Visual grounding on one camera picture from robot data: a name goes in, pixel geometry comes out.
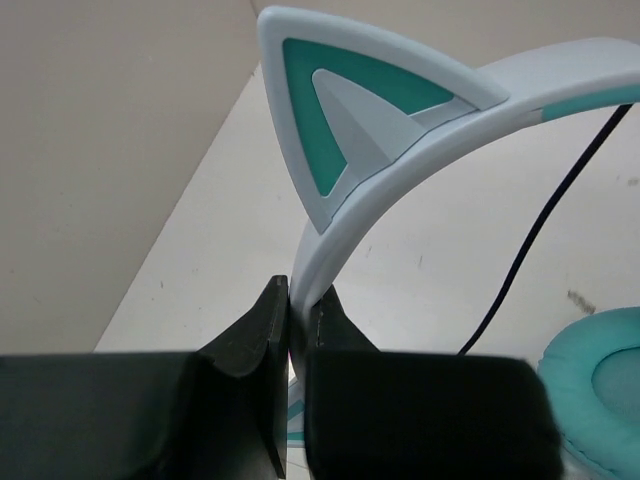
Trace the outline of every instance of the white plastic cat ear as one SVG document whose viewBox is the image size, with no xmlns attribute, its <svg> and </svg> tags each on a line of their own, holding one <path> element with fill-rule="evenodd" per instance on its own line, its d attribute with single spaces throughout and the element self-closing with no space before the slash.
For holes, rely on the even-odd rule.
<svg viewBox="0 0 640 480">
<path fill-rule="evenodd" d="M 282 153 L 318 232 L 429 130 L 508 98 L 435 50 L 351 20 L 271 7 L 258 32 Z"/>
<path fill-rule="evenodd" d="M 289 297 L 303 333 L 368 230 L 431 175 L 522 128 L 640 101 L 640 45 L 626 40 L 551 45 L 476 71 L 330 15 L 272 7 L 258 26 L 273 122 L 310 219 Z M 301 381 L 306 345 L 292 339 Z"/>
</svg>

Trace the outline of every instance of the white headband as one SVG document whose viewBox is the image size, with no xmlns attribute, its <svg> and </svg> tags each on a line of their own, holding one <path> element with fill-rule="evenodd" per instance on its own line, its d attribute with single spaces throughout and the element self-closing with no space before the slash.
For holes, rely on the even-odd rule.
<svg viewBox="0 0 640 480">
<path fill-rule="evenodd" d="M 309 215 L 291 278 L 311 308 L 400 198 L 462 156 L 522 128 L 640 101 L 640 45 L 593 38 L 473 70 L 351 20 L 284 7 L 258 19 L 278 140 Z M 304 380 L 305 339 L 292 338 Z"/>
</svg>

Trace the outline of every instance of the white wall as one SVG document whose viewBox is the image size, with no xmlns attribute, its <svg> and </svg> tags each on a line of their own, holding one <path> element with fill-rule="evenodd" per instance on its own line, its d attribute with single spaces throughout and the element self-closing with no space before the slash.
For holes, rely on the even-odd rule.
<svg viewBox="0 0 640 480">
<path fill-rule="evenodd" d="M 95 346 L 257 60 L 249 0 L 0 4 L 0 352 Z"/>
</svg>

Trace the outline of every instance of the teal ear cushion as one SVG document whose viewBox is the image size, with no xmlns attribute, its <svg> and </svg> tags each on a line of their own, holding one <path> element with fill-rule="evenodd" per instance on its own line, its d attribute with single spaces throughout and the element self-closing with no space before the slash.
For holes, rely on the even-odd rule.
<svg viewBox="0 0 640 480">
<path fill-rule="evenodd" d="M 640 479 L 640 308 L 564 329 L 538 366 L 565 446 L 611 479 Z"/>
</svg>

